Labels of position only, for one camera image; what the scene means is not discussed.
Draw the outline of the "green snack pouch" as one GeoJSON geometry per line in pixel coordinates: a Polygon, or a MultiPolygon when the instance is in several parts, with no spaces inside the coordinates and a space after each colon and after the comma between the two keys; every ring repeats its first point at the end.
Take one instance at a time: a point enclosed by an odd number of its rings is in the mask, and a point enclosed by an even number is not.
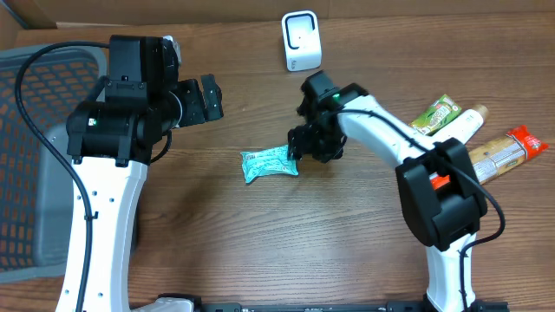
{"type": "Polygon", "coordinates": [[[462,108],[444,94],[408,125],[424,135],[431,136],[453,121],[462,108]]]}

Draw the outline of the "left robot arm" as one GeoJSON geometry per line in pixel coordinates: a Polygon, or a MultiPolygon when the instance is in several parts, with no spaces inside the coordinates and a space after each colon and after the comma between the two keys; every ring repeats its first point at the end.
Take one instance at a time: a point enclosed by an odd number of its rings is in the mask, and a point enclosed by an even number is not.
{"type": "Polygon", "coordinates": [[[85,189],[74,190],[59,311],[128,311],[136,208],[153,146],[172,130],[219,120],[213,75],[182,81],[171,36],[111,36],[102,101],[69,116],[67,153],[85,189]]]}

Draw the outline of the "orange pasta package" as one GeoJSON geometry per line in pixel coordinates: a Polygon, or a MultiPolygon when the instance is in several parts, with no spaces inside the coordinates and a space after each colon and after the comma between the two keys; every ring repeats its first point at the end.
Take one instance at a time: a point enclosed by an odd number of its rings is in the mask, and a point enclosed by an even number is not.
{"type": "Polygon", "coordinates": [[[547,150],[549,145],[531,134],[525,125],[491,140],[469,152],[475,175],[481,185],[498,178],[547,150]]]}

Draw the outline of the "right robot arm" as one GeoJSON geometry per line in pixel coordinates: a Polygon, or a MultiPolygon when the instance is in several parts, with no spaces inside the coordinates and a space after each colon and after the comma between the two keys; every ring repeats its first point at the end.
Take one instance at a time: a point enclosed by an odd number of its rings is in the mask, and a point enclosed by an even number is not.
{"type": "Polygon", "coordinates": [[[297,113],[305,123],[288,132],[289,158],[309,154],[327,163],[340,159],[353,139],[394,167],[404,220],[427,248],[428,304],[468,311],[475,296],[465,260],[487,207],[464,145],[410,129],[355,83],[305,81],[301,90],[297,113]]]}

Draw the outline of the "white tube gold cap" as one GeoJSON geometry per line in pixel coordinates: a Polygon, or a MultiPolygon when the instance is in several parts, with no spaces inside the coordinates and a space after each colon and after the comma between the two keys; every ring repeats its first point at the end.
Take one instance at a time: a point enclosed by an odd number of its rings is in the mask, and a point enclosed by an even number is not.
{"type": "Polygon", "coordinates": [[[488,115],[488,108],[477,104],[436,132],[432,139],[443,142],[455,138],[462,144],[466,144],[484,125],[488,115]]]}

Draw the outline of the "teal snack packet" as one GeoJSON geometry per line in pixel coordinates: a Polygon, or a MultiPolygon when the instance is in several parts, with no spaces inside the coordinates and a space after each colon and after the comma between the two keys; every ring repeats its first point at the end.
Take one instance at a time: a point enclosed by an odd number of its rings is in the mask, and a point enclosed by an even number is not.
{"type": "Polygon", "coordinates": [[[241,152],[240,155],[246,184],[250,184],[256,178],[269,175],[298,175],[297,162],[289,158],[287,145],[257,152],[241,152]]]}

